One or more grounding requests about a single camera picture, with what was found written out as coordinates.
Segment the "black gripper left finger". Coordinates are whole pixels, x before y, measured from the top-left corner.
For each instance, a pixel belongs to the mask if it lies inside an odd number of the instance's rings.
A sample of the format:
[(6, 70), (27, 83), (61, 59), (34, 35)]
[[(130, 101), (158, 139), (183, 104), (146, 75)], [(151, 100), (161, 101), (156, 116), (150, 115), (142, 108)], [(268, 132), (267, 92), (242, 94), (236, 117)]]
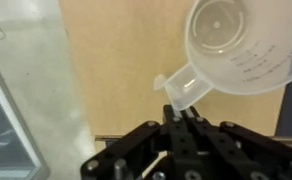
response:
[(178, 133), (180, 131), (180, 118), (175, 115), (171, 105), (163, 107), (163, 128), (164, 134)]

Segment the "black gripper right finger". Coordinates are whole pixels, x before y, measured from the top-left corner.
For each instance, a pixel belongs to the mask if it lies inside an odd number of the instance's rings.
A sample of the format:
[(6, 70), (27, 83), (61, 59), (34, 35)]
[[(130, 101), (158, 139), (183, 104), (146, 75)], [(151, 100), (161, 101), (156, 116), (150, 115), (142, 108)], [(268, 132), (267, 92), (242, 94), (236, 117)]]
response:
[(192, 133), (203, 133), (204, 119), (198, 115), (197, 111), (193, 107), (185, 109), (184, 116), (186, 118), (188, 129)]

